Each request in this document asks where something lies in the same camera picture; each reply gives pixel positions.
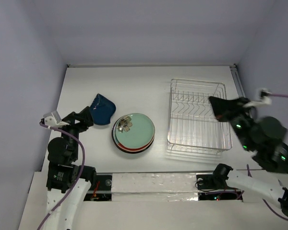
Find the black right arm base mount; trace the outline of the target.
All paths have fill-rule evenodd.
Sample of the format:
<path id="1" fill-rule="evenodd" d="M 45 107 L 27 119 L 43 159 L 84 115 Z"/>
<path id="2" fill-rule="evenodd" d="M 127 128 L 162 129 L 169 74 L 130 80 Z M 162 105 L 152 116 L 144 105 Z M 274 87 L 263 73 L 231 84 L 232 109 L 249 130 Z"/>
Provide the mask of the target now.
<path id="1" fill-rule="evenodd" d="M 218 182 L 212 174 L 196 174 L 195 187 L 199 191 L 213 192 L 224 190 L 226 185 L 223 182 Z"/>

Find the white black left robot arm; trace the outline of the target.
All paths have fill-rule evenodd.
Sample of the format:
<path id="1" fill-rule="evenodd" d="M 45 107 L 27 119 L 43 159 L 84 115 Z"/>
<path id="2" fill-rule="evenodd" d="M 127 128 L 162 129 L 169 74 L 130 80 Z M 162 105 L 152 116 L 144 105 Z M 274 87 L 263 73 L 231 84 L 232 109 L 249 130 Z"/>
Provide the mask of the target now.
<path id="1" fill-rule="evenodd" d="M 39 230 L 71 230 L 89 189 L 96 185 L 94 167 L 75 165 L 78 151 L 85 157 L 79 134 L 93 126 L 90 108 L 71 112 L 61 118 L 57 111 L 45 114 L 40 121 L 44 128 L 60 132 L 61 136 L 48 143 L 47 207 Z"/>

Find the dark teal floral plate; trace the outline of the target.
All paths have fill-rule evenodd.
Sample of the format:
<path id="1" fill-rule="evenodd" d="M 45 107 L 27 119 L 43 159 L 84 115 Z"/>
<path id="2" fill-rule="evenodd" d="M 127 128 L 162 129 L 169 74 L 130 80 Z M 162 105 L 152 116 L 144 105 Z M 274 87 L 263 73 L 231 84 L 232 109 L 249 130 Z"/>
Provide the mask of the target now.
<path id="1" fill-rule="evenodd" d="M 126 147 L 123 147 L 118 141 L 117 139 L 114 137 L 114 135 L 111 135 L 111 138 L 112 138 L 112 141 L 114 143 L 114 145 L 121 151 L 125 152 L 125 153 L 128 153 L 128 154 L 137 154 L 137 153 L 141 153 L 145 150 L 147 150 L 148 148 L 150 148 L 150 146 L 153 144 L 154 140 L 155 140 L 155 136 L 153 136 L 153 138 L 151 139 L 151 141 L 141 147 L 141 148 L 137 148 L 137 149 L 129 149 L 129 148 L 126 148 Z"/>

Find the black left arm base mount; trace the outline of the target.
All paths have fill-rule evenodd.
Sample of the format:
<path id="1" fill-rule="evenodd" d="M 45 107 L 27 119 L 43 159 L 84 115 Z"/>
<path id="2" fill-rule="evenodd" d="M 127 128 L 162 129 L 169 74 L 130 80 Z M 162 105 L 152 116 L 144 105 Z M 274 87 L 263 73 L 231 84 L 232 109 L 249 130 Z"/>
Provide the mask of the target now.
<path id="1" fill-rule="evenodd" d="M 111 201 L 112 174 L 97 174 L 96 183 L 91 186 L 84 201 Z"/>

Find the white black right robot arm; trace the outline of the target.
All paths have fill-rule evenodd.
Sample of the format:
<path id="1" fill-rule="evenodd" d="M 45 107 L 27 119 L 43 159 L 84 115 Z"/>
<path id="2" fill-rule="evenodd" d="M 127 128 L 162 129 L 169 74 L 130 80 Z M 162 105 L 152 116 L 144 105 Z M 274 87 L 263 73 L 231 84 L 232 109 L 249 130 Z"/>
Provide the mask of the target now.
<path id="1" fill-rule="evenodd" d="M 270 93 L 262 91 L 257 101 L 245 97 L 226 100 L 209 97 L 214 116 L 219 122 L 228 122 L 245 151 L 253 152 L 252 159 L 266 172 L 281 180 L 288 176 L 288 145 L 284 139 L 288 130 L 274 117 L 254 120 L 251 110 L 270 105 Z M 217 188 L 233 187 L 252 191 L 261 199 L 279 208 L 288 217 L 288 183 L 270 185 L 241 174 L 226 164 L 218 164 L 209 180 Z"/>

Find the red and teal glazed plate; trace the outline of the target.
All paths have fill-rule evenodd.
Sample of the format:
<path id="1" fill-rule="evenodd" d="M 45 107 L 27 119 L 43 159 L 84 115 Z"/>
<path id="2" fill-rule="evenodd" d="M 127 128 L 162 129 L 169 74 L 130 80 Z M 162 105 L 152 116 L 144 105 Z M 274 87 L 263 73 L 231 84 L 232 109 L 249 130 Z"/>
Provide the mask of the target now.
<path id="1" fill-rule="evenodd" d="M 122 150 L 124 152 L 127 152 L 127 153 L 136 153 L 136 152 L 144 151 L 145 149 L 149 148 L 153 144 L 153 142 L 155 140 L 155 136 L 152 137 L 152 139 L 150 140 L 149 143 L 147 143 L 146 145 L 144 145 L 144 146 L 142 146 L 140 148 L 128 148 L 128 147 L 125 147 L 121 143 L 118 142 L 116 137 L 113 137 L 112 140 L 113 140 L 114 144 L 116 145 L 116 147 L 119 148 L 120 150 Z"/>

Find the green plate with white rim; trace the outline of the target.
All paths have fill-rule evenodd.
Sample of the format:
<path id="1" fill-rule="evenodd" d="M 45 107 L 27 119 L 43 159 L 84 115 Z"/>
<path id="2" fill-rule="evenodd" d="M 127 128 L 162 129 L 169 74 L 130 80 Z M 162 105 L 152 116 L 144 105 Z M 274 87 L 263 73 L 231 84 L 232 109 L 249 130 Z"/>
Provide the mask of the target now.
<path id="1" fill-rule="evenodd" d="M 113 126 L 112 134 L 118 142 L 128 148 L 140 148 L 155 136 L 152 120 L 141 113 L 131 113 L 119 118 Z"/>

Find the dark blue teardrop plate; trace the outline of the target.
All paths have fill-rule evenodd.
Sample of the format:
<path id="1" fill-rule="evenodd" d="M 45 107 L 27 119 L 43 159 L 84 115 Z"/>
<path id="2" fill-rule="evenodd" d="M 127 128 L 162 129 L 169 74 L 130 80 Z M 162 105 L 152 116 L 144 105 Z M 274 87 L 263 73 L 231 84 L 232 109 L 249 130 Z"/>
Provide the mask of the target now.
<path id="1" fill-rule="evenodd" d="M 110 120 L 116 112 L 116 105 L 108 98 L 97 94 L 89 108 L 94 124 L 105 126 L 110 124 Z"/>

